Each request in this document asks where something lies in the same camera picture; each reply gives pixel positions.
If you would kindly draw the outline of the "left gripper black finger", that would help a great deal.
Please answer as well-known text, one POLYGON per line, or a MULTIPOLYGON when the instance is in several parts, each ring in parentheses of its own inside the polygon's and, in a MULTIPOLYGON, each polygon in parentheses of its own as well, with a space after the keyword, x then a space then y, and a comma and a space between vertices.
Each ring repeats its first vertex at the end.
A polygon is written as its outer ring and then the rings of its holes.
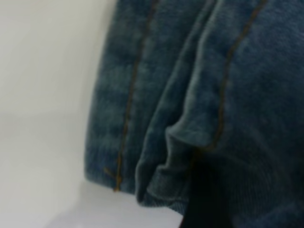
POLYGON ((191 188, 181 228, 232 228, 228 202, 218 174, 196 149, 191 162, 191 188))

